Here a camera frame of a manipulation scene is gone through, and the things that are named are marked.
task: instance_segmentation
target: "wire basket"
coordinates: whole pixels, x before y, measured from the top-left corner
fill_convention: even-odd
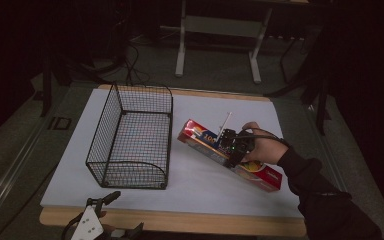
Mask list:
[[[114,83],[86,160],[98,184],[165,189],[172,123],[173,97],[168,88]]]

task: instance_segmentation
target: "white surface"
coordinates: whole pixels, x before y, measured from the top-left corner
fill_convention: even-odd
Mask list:
[[[86,167],[88,150],[108,90],[96,89],[85,107],[61,162],[45,192],[44,207],[84,207],[87,198],[115,191],[101,188]],[[278,192],[267,193],[177,140],[183,124],[193,119],[218,132],[228,112],[227,128],[239,131],[249,121],[281,137],[271,102],[174,95],[173,139],[166,190],[121,189],[107,208],[249,216],[302,217],[298,198],[286,176]]]

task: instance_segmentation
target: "dark background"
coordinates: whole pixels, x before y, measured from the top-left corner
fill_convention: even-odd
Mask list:
[[[384,1],[339,1],[338,6],[332,15],[305,8],[298,18],[299,6],[281,7],[268,33],[300,37],[303,26],[324,25],[305,61],[304,78],[329,76],[329,93],[384,196]],[[208,4],[196,4],[191,11],[205,14],[207,8]],[[260,9],[244,8],[232,12],[227,4],[219,14],[259,17]],[[90,63],[92,54],[111,54],[106,44],[111,29],[126,13],[134,31],[156,40],[158,26],[179,25],[180,1],[0,1],[0,126],[34,94],[29,81],[42,71],[45,37],[58,51]]]

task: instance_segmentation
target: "camera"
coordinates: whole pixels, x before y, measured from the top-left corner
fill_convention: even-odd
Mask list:
[[[223,164],[227,168],[234,168],[238,165],[245,155],[255,147],[253,134],[246,130],[236,131],[224,129],[219,143],[219,149],[229,156]]]

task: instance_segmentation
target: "black sleeve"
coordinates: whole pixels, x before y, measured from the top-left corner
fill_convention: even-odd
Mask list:
[[[305,218],[310,239],[382,239],[379,227],[320,174],[317,159],[306,160],[289,149],[279,160],[289,188],[299,196],[299,211]]]

